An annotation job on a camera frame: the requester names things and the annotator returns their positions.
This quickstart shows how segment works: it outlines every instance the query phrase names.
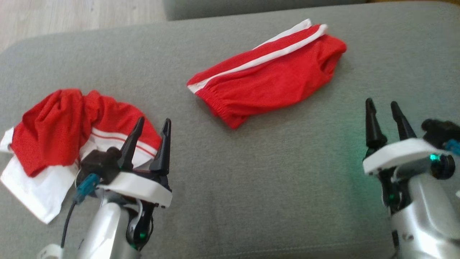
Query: black cable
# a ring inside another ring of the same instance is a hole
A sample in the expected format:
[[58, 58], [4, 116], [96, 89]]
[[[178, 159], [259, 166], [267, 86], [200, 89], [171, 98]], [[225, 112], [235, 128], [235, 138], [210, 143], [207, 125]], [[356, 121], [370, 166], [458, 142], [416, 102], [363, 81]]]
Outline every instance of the black cable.
[[64, 231], [62, 232], [61, 248], [64, 248], [65, 236], [67, 234], [67, 227], [69, 226], [70, 216], [72, 216], [72, 212], [74, 211], [75, 205], [77, 205], [77, 202], [76, 201], [72, 202], [72, 205], [70, 205], [69, 212], [67, 213], [67, 218], [65, 219]]

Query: folded red shorts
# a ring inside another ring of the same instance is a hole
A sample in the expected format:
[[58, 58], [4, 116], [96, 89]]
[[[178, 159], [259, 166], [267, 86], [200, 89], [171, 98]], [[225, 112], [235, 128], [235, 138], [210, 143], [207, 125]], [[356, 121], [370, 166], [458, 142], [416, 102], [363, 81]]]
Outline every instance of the folded red shorts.
[[232, 129], [251, 115], [298, 103], [331, 80], [346, 51], [327, 28], [307, 19], [196, 74], [187, 87]]

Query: cable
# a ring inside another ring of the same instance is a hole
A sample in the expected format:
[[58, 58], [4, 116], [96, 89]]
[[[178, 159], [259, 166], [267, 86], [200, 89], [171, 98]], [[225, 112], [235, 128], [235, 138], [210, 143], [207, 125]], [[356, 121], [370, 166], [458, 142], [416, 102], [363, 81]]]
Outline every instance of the cable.
[[70, 216], [74, 211], [75, 205], [81, 204], [85, 197], [93, 192], [99, 185], [99, 177], [96, 174], [88, 175], [85, 180], [77, 187], [77, 192], [74, 194], [72, 205], [70, 205], [69, 213], [64, 223], [64, 230], [62, 232], [61, 248], [64, 248], [65, 236], [67, 235], [67, 228], [69, 226]]
[[62, 232], [61, 248], [64, 248], [65, 236], [67, 234], [67, 227], [69, 226], [70, 216], [72, 216], [72, 212], [74, 211], [75, 205], [77, 205], [77, 202], [73, 201], [72, 205], [70, 205], [69, 212], [67, 213], [67, 218], [65, 219], [64, 230]]

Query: green led light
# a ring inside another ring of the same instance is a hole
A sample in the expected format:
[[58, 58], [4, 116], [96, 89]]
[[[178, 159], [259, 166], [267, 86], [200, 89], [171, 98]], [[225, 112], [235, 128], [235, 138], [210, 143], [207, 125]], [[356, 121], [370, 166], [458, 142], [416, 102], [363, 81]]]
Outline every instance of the green led light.
[[431, 161], [440, 161], [441, 157], [436, 155], [436, 154], [431, 154], [430, 159], [431, 159]]

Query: gray couch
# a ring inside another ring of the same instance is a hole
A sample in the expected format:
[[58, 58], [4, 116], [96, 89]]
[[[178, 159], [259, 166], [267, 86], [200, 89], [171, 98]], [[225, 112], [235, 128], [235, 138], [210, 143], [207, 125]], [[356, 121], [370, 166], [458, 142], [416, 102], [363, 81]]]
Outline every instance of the gray couch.
[[[441, 2], [329, 6], [49, 35], [0, 55], [0, 128], [60, 88], [97, 89], [172, 120], [170, 208], [155, 213], [144, 258], [377, 258], [393, 254], [377, 179], [364, 176], [364, 101], [397, 140], [396, 100], [421, 136], [426, 118], [460, 123], [460, 8]], [[348, 45], [331, 83], [302, 103], [231, 130], [185, 83], [303, 19]], [[10, 156], [0, 155], [4, 168]], [[443, 182], [457, 212], [460, 174]], [[61, 238], [0, 185], [2, 258], [34, 258]], [[98, 208], [74, 211], [76, 253]]]
[[168, 20], [182, 20], [365, 2], [366, 0], [163, 0], [163, 5]]

